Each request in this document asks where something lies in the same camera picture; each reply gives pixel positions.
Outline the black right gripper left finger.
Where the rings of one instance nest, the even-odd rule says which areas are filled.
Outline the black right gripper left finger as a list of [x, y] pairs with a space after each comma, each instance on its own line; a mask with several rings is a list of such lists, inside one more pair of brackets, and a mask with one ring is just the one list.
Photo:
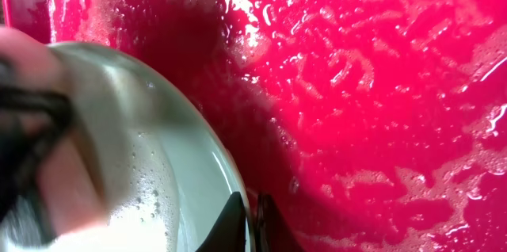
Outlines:
[[232, 193], [196, 252], [244, 252], [246, 209], [240, 192]]

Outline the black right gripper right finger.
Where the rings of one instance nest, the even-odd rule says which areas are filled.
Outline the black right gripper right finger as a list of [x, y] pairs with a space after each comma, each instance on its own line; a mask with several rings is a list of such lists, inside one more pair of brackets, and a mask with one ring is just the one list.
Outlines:
[[303, 252], [274, 199], [264, 193], [257, 197], [255, 242], [257, 252]]

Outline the white plate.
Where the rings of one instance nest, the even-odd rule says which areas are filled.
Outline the white plate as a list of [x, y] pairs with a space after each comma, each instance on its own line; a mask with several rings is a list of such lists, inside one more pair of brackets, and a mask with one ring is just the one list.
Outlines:
[[185, 96], [145, 63], [98, 44], [46, 45], [65, 70], [70, 137], [97, 189], [105, 224], [44, 245], [1, 235], [4, 251], [196, 251], [229, 196], [250, 208], [231, 156]]

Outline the green scrubbing sponge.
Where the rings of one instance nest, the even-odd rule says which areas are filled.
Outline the green scrubbing sponge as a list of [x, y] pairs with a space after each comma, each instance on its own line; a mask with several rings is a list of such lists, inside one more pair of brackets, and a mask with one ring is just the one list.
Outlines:
[[106, 212], [70, 137], [65, 70], [50, 49], [1, 28], [1, 235], [44, 245], [100, 227]]

